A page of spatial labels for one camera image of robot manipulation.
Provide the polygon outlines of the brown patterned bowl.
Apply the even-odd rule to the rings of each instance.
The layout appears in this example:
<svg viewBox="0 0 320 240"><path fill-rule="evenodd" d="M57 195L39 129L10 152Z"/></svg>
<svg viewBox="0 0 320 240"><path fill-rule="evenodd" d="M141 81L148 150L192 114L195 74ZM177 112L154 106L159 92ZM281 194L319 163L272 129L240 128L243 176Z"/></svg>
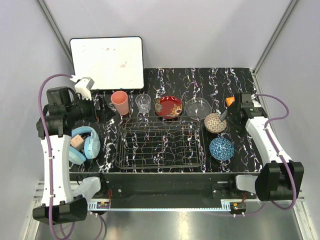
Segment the brown patterned bowl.
<svg viewBox="0 0 320 240"><path fill-rule="evenodd" d="M220 120L220 114L218 113L210 113L204 119L205 128L213 134L218 134L223 132L227 127L227 121Z"/></svg>

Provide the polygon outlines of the pink plastic cup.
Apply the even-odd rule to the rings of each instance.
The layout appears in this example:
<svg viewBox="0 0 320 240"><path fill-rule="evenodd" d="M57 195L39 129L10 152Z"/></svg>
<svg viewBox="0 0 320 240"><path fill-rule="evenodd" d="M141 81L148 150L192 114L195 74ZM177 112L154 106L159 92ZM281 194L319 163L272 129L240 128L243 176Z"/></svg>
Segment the pink plastic cup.
<svg viewBox="0 0 320 240"><path fill-rule="evenodd" d="M126 92L116 91L111 95L110 99L120 115L124 116L129 113L128 94Z"/></svg>

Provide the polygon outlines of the clear glass plate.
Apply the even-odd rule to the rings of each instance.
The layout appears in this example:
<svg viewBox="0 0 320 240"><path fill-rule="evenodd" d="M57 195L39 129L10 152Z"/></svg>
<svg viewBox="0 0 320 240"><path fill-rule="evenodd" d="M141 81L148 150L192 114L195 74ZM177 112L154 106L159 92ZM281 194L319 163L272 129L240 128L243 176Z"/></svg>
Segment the clear glass plate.
<svg viewBox="0 0 320 240"><path fill-rule="evenodd" d="M205 119L207 115L213 112L208 101L200 97L188 100L184 105L184 109L189 117L192 119L199 118L200 120Z"/></svg>

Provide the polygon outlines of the blue and red patterned bowl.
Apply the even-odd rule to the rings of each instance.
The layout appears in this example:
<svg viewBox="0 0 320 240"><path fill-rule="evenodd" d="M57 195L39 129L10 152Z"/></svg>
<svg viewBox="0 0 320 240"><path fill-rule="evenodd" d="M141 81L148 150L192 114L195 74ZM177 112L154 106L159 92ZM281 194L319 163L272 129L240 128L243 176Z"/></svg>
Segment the blue and red patterned bowl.
<svg viewBox="0 0 320 240"><path fill-rule="evenodd" d="M214 138L209 144L210 154L218 161L227 161L234 156L234 145L226 138Z"/></svg>

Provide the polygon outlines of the red floral plate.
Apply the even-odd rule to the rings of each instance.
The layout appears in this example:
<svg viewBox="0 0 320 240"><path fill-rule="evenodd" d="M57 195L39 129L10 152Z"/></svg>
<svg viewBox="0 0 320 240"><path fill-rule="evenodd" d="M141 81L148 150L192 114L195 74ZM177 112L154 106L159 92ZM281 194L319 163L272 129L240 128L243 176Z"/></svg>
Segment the red floral plate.
<svg viewBox="0 0 320 240"><path fill-rule="evenodd" d="M174 119L183 112L182 101L175 96L163 96L155 100L155 112L165 119Z"/></svg>

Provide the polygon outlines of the black wire dish rack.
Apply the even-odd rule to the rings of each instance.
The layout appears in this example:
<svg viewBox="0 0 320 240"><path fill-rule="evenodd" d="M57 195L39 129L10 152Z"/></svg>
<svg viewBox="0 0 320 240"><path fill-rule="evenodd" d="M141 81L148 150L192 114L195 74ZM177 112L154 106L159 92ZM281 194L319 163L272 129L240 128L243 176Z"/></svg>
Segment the black wire dish rack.
<svg viewBox="0 0 320 240"><path fill-rule="evenodd" d="M198 117L133 117L118 127L115 165L121 170L191 170L205 166L206 160Z"/></svg>

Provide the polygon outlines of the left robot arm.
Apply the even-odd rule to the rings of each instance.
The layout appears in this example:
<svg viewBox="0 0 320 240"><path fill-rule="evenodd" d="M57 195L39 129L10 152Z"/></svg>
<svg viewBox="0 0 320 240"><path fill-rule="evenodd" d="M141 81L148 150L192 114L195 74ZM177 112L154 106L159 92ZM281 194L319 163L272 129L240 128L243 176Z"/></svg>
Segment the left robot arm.
<svg viewBox="0 0 320 240"><path fill-rule="evenodd" d="M54 225L83 221L91 198L108 193L102 177L87 177L75 190L70 184L69 164L82 165L101 149L92 127L74 128L77 121L95 119L94 106L66 86L50 88L46 95L48 104L40 107L43 117L36 124L44 156L44 192L32 217Z"/></svg>

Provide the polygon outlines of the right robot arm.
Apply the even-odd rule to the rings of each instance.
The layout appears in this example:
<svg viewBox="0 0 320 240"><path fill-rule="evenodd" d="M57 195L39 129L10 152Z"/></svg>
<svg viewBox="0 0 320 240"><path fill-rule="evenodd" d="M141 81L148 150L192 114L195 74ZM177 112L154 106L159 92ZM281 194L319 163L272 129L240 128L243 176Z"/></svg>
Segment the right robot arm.
<svg viewBox="0 0 320 240"><path fill-rule="evenodd" d="M270 127L276 118L269 118L263 107L256 106L251 93L241 92L235 94L220 120L226 120L239 135L249 134L263 162L258 175L237 175L227 185L228 195L236 199L246 191L263 202L291 201L293 206L299 196L304 166L293 161L277 140Z"/></svg>

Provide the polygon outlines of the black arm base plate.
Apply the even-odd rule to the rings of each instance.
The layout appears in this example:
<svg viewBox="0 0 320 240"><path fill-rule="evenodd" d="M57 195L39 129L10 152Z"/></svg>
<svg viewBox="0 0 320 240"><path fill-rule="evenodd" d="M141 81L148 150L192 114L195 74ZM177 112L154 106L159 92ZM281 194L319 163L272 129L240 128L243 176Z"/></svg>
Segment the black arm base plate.
<svg viewBox="0 0 320 240"><path fill-rule="evenodd" d="M112 199L125 199L132 196L200 195L223 198L255 199L254 193L237 190L236 176L232 172L169 172L169 173L131 173L131 172L72 172L70 180L86 177L104 176Z"/></svg>

